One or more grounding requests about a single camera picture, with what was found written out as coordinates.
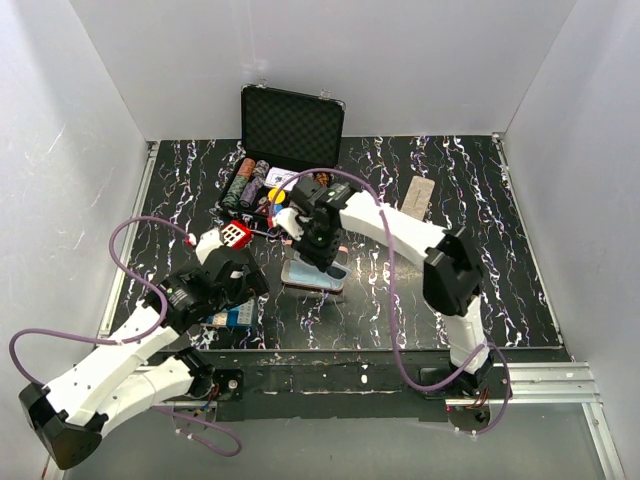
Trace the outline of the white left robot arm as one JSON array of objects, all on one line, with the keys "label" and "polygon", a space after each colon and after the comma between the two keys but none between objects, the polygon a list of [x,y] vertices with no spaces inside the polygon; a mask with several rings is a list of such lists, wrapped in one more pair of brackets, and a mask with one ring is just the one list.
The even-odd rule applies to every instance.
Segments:
[{"label": "white left robot arm", "polygon": [[161,364],[144,364],[192,326],[268,291],[249,249],[220,246],[174,271],[85,359],[19,401],[31,429],[62,470],[86,460],[117,426],[165,400],[205,398],[214,368],[187,347]]}]

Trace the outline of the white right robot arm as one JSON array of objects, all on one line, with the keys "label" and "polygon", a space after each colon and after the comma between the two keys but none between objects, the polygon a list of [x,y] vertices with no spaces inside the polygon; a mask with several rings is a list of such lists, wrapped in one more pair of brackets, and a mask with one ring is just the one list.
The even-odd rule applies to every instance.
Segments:
[{"label": "white right robot arm", "polygon": [[445,321],[450,346],[450,381],[464,397],[489,384],[494,357],[480,315],[484,267],[469,232],[422,222],[349,184],[322,186],[304,177],[288,207],[275,217],[293,239],[302,262],[341,279],[336,262],[341,236],[361,234],[397,253],[423,274],[423,297]]}]

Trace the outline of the black poker chip case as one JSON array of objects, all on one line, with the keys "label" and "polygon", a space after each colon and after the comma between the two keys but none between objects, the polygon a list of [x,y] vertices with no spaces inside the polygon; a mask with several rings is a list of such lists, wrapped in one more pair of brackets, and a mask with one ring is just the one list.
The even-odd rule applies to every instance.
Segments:
[{"label": "black poker chip case", "polygon": [[240,200],[253,179],[236,180],[248,159],[267,162],[271,169],[300,172],[311,168],[333,168],[340,153],[346,104],[319,95],[303,94],[261,85],[241,89],[241,159],[233,167],[217,202],[227,218],[248,219],[264,225],[266,184],[255,191],[252,202]]}]

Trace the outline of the blue grey brick block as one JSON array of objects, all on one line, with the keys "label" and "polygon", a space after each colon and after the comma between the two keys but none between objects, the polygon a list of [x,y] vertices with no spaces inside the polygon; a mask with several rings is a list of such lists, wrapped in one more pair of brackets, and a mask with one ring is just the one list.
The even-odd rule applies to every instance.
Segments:
[{"label": "blue grey brick block", "polygon": [[256,319],[256,301],[249,300],[244,304],[207,317],[200,325],[213,328],[247,329],[255,323]]}]

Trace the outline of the pink glasses case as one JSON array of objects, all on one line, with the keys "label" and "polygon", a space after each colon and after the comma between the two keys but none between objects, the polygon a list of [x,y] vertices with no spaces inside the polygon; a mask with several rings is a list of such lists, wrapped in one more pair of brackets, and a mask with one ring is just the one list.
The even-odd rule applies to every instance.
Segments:
[{"label": "pink glasses case", "polygon": [[351,271],[347,268],[349,250],[340,246],[335,259],[335,269],[328,273],[320,272],[316,267],[304,263],[297,257],[292,242],[284,244],[284,262],[281,270],[281,282],[285,286],[312,291],[325,291],[339,294]]}]

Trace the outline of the yellow dealer button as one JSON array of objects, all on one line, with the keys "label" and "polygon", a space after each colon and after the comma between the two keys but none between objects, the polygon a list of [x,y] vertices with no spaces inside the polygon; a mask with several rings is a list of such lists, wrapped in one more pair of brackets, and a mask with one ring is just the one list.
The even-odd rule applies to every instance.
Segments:
[{"label": "yellow dealer button", "polygon": [[268,192],[268,200],[274,204],[282,204],[286,199],[286,192],[284,190],[279,190],[278,188],[272,188]]}]

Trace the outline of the grey glasses case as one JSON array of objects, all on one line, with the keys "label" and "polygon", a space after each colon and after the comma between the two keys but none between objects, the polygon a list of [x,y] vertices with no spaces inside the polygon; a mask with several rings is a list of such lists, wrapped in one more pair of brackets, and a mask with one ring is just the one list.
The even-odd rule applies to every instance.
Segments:
[{"label": "grey glasses case", "polygon": [[421,176],[411,179],[400,211],[414,219],[423,221],[429,211],[435,181]]}]

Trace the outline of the white card deck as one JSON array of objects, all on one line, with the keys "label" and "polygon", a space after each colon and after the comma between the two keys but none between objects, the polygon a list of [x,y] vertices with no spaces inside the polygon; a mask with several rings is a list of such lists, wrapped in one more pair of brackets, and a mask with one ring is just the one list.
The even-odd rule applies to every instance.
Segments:
[{"label": "white card deck", "polygon": [[265,177],[264,185],[271,188],[280,187],[295,175],[296,173],[294,171],[271,167]]}]

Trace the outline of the aluminium front rail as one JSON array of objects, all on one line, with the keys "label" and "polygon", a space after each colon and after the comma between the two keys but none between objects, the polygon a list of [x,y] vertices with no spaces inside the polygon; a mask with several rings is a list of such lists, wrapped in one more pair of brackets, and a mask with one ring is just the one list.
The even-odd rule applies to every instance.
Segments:
[{"label": "aluminium front rail", "polygon": [[624,479],[585,363],[497,365],[489,395],[429,397],[388,365],[277,365],[245,373],[216,419],[243,451],[218,456],[180,421],[137,417],[70,479]]}]

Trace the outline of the white frame sunglasses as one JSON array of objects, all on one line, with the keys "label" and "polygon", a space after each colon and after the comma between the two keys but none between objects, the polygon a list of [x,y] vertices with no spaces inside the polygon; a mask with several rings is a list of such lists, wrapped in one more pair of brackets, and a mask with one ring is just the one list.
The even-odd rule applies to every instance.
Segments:
[{"label": "white frame sunglasses", "polygon": [[348,276],[350,270],[341,264],[332,264],[326,269],[326,274],[336,280],[342,280]]}]

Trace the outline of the red yellow toy bus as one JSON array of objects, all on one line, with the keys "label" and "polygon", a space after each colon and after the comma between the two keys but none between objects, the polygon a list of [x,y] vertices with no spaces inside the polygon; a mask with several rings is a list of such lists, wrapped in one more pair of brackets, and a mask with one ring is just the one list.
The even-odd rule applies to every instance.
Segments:
[{"label": "red yellow toy bus", "polygon": [[252,231],[242,222],[232,220],[221,230],[221,240],[225,246],[235,250],[246,247],[252,240]]}]

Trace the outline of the light blue cloth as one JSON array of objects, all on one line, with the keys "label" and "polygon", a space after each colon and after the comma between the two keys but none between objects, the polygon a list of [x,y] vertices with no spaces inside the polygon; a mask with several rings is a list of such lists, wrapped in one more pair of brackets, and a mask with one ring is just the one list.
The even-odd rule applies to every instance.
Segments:
[{"label": "light blue cloth", "polygon": [[294,284],[304,285],[314,288],[329,288],[332,286],[331,279],[316,268],[298,261],[291,261],[289,266],[289,278]]}]

